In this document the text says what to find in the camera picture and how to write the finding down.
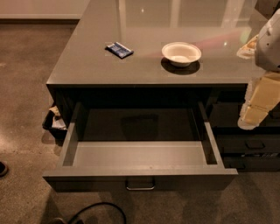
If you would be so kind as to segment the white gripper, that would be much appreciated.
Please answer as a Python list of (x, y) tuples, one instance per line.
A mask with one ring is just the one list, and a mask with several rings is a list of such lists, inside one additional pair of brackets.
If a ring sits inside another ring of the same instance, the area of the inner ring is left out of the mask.
[(236, 54), (266, 71), (261, 78), (252, 79), (247, 86), (238, 127), (252, 130), (260, 125), (268, 113), (280, 102), (280, 9), (250, 41)]

